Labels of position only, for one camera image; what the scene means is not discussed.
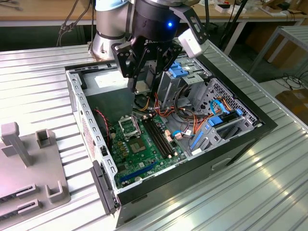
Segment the green circuit board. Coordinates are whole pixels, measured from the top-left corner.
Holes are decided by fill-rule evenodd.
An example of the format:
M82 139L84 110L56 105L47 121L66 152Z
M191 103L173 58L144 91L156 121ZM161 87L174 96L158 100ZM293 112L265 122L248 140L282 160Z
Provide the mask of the green circuit board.
M154 117L153 122L160 124L164 129L167 129L160 117ZM140 137L131 137L128 141L125 139L119 124L116 124L111 128L111 135L113 137L111 155L118 169L118 173L115 176L118 188L125 187L140 180L140 178L143 179L186 159L185 154L176 141L173 141L173 146L170 144L170 147L177 153L177 155L174 155L171 158L163 158L159 149L151 139L151 136L143 126L142 120L138 119L137 124L141 131ZM136 171L138 172L141 169L145 170L146 168L150 168L150 170L138 174L128 180L123 180L123 177L135 173Z

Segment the ram slot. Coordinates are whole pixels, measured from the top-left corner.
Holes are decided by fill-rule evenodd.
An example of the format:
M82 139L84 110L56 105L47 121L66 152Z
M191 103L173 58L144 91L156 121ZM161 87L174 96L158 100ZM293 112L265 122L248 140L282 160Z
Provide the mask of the ram slot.
M153 140L154 144L157 146L160 154L164 159L168 158L169 155L173 154L173 151L168 144L167 140L158 130L156 124L152 120L144 120L142 122L143 126L149 133L151 139Z

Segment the white label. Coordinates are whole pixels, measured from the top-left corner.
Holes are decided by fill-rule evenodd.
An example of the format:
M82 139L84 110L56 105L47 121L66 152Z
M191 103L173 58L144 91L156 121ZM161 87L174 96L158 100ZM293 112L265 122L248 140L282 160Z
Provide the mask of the white label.
M124 78L120 71L111 71L95 77L95 81L99 88L105 88L113 85L127 85L128 79Z
M192 155L196 155L196 154L198 154L198 153L200 153L200 152L202 152L202 150L201 150L201 148L198 148L198 149L196 149L196 150L194 150L194 151L192 152Z
M305 96L302 93L293 93L298 99L304 99Z
M186 130L186 132L185 132L185 134L186 134L186 135L188 135L188 136L190 136L190 135L191 135L191 133L192 133L192 131L191 131L191 130L189 130L189 129L187 129L187 130Z

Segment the wooden table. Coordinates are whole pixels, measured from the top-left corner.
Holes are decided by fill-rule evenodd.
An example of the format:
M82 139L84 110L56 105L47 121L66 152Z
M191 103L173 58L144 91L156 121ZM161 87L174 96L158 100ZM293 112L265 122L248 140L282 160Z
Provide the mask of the wooden table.
M0 26L59 26L71 11L74 0L19 0L20 7L23 11L17 11L6 7L0 7ZM84 11L88 4L88 0L79 0L75 11L73 12L67 24L75 21ZM201 21L205 21L205 8L202 5L194 5L194 10L200 17ZM228 22L230 14L220 13L214 9L213 5L209 6L210 22ZM300 25L306 16L299 14L294 18L287 16L273 17L258 9L256 11L247 11L238 19L238 26L230 39L225 53L229 54L236 40L241 34L247 22L285 22L287 19L295 21L295 25ZM84 15L78 25L91 24L91 10Z

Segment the metal frame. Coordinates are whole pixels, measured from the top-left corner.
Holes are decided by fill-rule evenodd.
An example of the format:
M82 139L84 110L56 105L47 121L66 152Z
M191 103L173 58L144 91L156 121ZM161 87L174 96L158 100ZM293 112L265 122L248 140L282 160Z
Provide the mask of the metal frame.
M250 75L256 69L258 64L261 62L263 56L266 54L266 52L269 50L269 48L272 46L272 44L279 35L284 36L284 39L269 58L269 62L274 60L276 55L284 47L287 41L293 42L294 44L305 49L308 52L308 26L278 26L275 29L274 33L271 35L270 39L266 42L258 56L255 58L254 62L252 63L248 71Z

